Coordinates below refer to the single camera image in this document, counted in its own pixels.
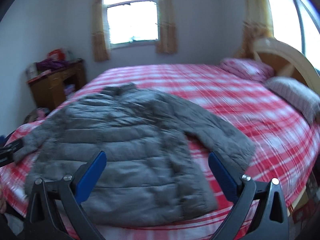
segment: curved wooden headboard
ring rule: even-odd
[[[258,39],[252,46],[254,59],[274,68],[276,76],[293,77],[320,95],[320,77],[307,58],[275,38]]]

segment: curtain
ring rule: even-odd
[[[273,37],[273,21],[269,0],[246,0],[243,42],[235,57],[252,58],[252,43],[257,38],[268,37]]]
[[[103,10],[102,0],[92,0],[92,49],[94,61],[110,59],[107,10]]]
[[[174,21],[172,0],[157,1],[159,17],[159,41],[157,53],[173,54],[178,52],[177,27]]]

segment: silver bolt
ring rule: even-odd
[[[249,181],[251,179],[251,177],[249,175],[242,175],[241,177],[244,181]]]
[[[279,184],[279,179],[273,178],[271,181],[272,181],[272,183],[275,184],[275,185],[278,185],[278,184]]]
[[[35,183],[36,183],[37,185],[41,184],[41,183],[42,183],[42,179],[36,179]]]
[[[67,174],[63,177],[63,180],[68,181],[68,180],[72,180],[72,175]]]

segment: wooden desk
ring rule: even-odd
[[[71,63],[68,68],[54,71],[48,76],[29,84],[37,107],[47,107],[50,111],[66,100],[64,87],[75,84],[76,91],[87,83],[83,62]]]

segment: bedsheet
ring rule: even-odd
[[[305,186],[320,149],[320,127],[311,127],[302,115],[260,83],[243,80],[213,65],[148,65],[110,69],[79,90],[73,98],[97,93],[105,86],[134,82],[140,88],[156,89],[190,100],[232,123],[256,146],[246,174],[258,181],[278,178],[287,206]],[[26,135],[42,121],[19,127],[9,142]],[[189,221],[153,228],[113,228],[97,226],[106,239],[182,240],[208,239],[230,211],[232,204],[224,197],[212,175],[208,150],[196,139],[188,138],[190,153],[209,181],[219,205],[217,211]],[[0,168],[4,197],[21,215],[26,214],[28,200],[23,183],[37,153],[21,163]],[[255,201],[237,238],[245,235],[257,206]],[[68,219],[63,217],[68,232],[76,237]]]

